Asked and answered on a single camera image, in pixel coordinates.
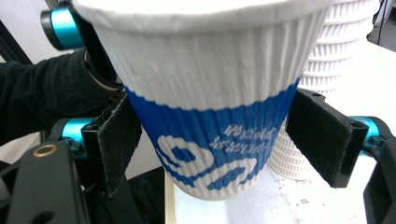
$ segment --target ripple paper cup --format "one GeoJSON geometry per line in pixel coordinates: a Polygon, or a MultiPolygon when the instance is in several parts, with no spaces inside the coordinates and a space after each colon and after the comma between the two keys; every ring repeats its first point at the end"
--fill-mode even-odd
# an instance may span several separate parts
{"type": "Polygon", "coordinates": [[[165,171],[205,200],[258,178],[332,1],[75,0],[165,171]]]}
{"type": "Polygon", "coordinates": [[[373,15],[351,22],[324,22],[317,40],[319,44],[334,44],[356,40],[370,34],[373,30],[373,15]]]}
{"type": "Polygon", "coordinates": [[[379,7],[377,0],[335,0],[325,23],[345,23],[373,16],[379,7]]]}
{"type": "Polygon", "coordinates": [[[315,45],[311,52],[309,58],[327,58],[327,59],[342,59],[353,57],[357,50],[361,47],[363,43],[367,41],[365,36],[360,37],[356,40],[351,40],[347,42],[340,42],[334,44],[321,44],[315,45]]]}
{"type": "Polygon", "coordinates": [[[285,130],[286,121],[280,127],[268,164],[278,174],[287,178],[304,180],[315,173],[314,167],[294,145],[285,130]]]}

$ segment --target cup stack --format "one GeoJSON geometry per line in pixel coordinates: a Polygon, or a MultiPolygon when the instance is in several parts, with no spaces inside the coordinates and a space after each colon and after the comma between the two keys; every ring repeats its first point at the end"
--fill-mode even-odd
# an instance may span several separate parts
{"type": "MultiPolygon", "coordinates": [[[[314,91],[331,104],[343,78],[355,66],[354,56],[373,30],[377,0],[336,0],[328,12],[298,88],[314,91]]],[[[309,179],[315,172],[307,158],[294,145],[283,122],[269,165],[290,179],[309,179]]]]}

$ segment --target person's arm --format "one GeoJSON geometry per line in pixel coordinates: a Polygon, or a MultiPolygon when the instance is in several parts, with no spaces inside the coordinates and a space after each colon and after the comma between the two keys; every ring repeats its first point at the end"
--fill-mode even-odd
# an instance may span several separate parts
{"type": "Polygon", "coordinates": [[[34,65],[0,63],[0,146],[62,118],[100,115],[120,85],[98,82],[84,57],[82,50],[34,65]]]}

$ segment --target black metal bracket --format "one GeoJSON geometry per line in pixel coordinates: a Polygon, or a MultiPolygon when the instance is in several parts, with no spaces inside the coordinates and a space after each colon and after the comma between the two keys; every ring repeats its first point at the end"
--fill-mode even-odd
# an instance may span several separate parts
{"type": "Polygon", "coordinates": [[[381,137],[386,139],[383,151],[363,193],[369,224],[396,223],[396,138],[384,125],[379,125],[381,137]]]}
{"type": "Polygon", "coordinates": [[[21,157],[7,214],[13,223],[90,223],[65,142],[46,142],[21,157]]]}
{"type": "Polygon", "coordinates": [[[97,187],[107,197],[117,191],[142,129],[129,98],[124,94],[115,99],[103,114],[84,126],[87,154],[97,187]]]}
{"type": "Polygon", "coordinates": [[[324,96],[297,90],[286,132],[332,188],[345,188],[368,127],[324,102],[324,96]]]}
{"type": "Polygon", "coordinates": [[[9,32],[7,27],[0,21],[0,55],[6,62],[19,62],[31,64],[29,57],[9,32]]]}

